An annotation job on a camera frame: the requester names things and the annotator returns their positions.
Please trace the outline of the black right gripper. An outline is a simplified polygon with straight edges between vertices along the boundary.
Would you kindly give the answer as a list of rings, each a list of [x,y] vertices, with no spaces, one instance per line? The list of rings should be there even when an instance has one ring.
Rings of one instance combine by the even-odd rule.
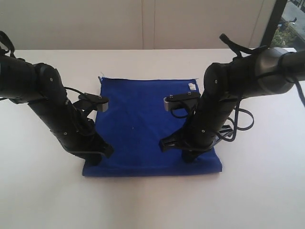
[[[240,58],[230,63],[212,63],[203,77],[203,93],[194,115],[183,127],[183,133],[174,132],[159,141],[162,152],[181,149],[182,160],[192,163],[203,152],[187,150],[207,150],[213,143],[217,132],[223,126],[241,93],[241,83],[237,79]]]

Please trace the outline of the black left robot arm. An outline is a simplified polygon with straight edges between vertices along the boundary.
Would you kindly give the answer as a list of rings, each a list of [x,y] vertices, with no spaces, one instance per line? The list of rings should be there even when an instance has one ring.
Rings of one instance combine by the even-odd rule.
[[[27,104],[68,153],[98,165],[113,147],[98,134],[88,115],[102,111],[108,99],[80,93],[72,103],[60,74],[52,66],[31,64],[6,55],[0,58],[0,95],[15,104]]]

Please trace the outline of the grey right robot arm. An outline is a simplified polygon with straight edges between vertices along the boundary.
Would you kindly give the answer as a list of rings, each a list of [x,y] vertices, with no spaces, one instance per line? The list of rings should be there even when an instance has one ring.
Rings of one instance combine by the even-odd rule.
[[[170,95],[164,98],[168,112],[184,109],[182,127],[160,140],[162,151],[180,149],[186,163],[212,149],[220,141],[232,142],[237,132],[242,100],[284,94],[296,87],[305,99],[300,83],[305,79],[305,53],[283,48],[252,50],[236,55],[229,63],[214,62],[203,77],[203,92]]]

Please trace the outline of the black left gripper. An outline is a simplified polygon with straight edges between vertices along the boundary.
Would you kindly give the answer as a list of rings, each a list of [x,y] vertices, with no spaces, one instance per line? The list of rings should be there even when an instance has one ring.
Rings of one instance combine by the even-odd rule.
[[[35,93],[27,105],[49,128],[62,148],[84,159],[85,167],[98,166],[102,156],[110,158],[114,153],[112,145],[96,132],[93,120],[68,99],[57,69],[39,63],[34,65],[34,70]]]

